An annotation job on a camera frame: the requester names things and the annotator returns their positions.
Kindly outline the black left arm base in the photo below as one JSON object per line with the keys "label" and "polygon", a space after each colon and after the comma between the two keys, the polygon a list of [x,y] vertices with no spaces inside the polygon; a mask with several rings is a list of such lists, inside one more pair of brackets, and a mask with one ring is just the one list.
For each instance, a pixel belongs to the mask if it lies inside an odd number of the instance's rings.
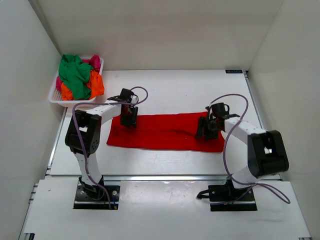
{"label": "black left arm base", "polygon": [[94,191],[86,190],[78,181],[73,209],[75,210],[118,210],[120,200],[120,185],[105,185],[109,198],[100,187]]}

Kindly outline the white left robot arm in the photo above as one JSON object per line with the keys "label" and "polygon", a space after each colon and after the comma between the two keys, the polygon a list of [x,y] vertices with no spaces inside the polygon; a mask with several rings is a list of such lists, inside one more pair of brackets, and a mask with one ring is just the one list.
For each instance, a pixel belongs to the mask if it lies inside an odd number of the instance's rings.
{"label": "white left robot arm", "polygon": [[108,98],[104,103],[92,103],[89,110],[72,109],[65,144],[74,153],[81,171],[79,181],[84,190],[98,194],[105,191],[96,151],[100,144],[101,127],[114,117],[120,117],[120,124],[127,128],[137,126],[139,97],[132,89],[123,88],[120,95]]}

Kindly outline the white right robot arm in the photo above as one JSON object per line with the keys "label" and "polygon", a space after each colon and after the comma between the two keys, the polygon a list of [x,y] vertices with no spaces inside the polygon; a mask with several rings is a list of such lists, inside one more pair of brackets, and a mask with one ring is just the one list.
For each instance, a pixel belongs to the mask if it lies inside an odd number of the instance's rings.
{"label": "white right robot arm", "polygon": [[231,174],[228,180],[235,189],[244,189],[256,184],[261,177],[286,172],[289,169],[282,135],[277,130],[267,131],[243,120],[238,114],[230,114],[230,107],[223,102],[206,107],[205,116],[198,118],[196,139],[215,140],[225,132],[222,158],[227,168],[226,148],[230,136],[236,137],[247,146],[247,165]]}

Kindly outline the red t shirt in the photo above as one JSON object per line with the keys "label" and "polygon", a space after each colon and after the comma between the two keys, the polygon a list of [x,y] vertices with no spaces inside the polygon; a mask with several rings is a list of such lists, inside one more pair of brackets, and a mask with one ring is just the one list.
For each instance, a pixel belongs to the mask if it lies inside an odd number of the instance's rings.
{"label": "red t shirt", "polygon": [[198,119],[205,112],[139,115],[136,127],[121,125],[120,117],[113,118],[106,144],[113,147],[221,153],[225,139],[196,139]]}

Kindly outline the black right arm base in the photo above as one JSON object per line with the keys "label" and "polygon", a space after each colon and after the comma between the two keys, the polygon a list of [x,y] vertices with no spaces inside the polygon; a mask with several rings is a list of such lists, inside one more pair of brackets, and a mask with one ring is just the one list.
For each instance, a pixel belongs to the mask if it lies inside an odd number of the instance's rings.
{"label": "black right arm base", "polygon": [[196,199],[208,199],[211,212],[254,212],[258,210],[253,190],[250,187],[235,189],[227,184],[209,185],[208,189],[197,194]]}

